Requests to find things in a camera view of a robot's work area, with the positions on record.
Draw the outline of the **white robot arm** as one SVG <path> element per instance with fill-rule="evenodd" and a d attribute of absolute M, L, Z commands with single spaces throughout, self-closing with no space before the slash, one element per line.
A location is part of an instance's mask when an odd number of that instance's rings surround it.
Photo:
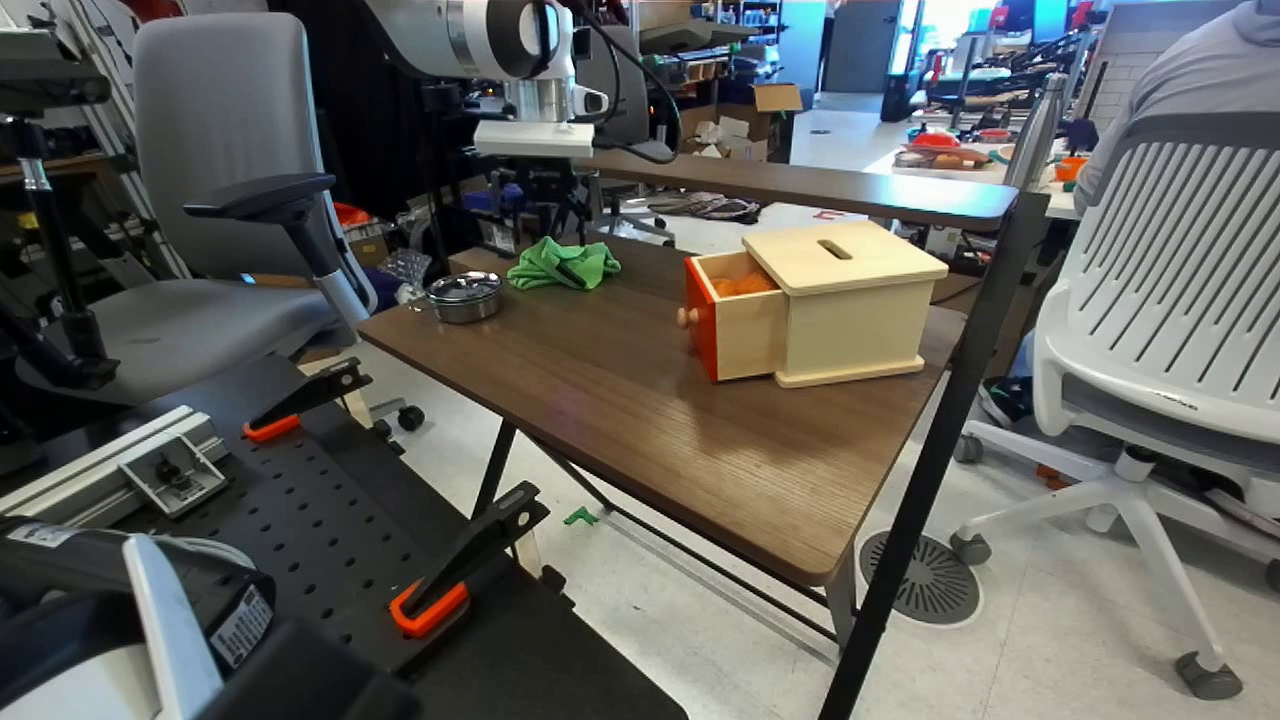
<path fill-rule="evenodd" d="M 587 225 L 573 163 L 596 154 L 610 97 L 575 74 L 575 15 L 565 0 L 365 0 L 390 57 L 418 76 L 488 80 L 500 110 L 473 130 L 473 154 L 523 185 L 529 241 Z"/>

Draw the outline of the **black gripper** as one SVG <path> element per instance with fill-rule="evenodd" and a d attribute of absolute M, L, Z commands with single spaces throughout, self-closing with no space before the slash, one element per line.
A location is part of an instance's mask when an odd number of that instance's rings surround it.
<path fill-rule="evenodd" d="M 511 199 L 517 243 L 580 243 L 587 237 L 587 185 L 567 159 L 517 159 L 511 185 L 520 188 L 520 196 Z"/>

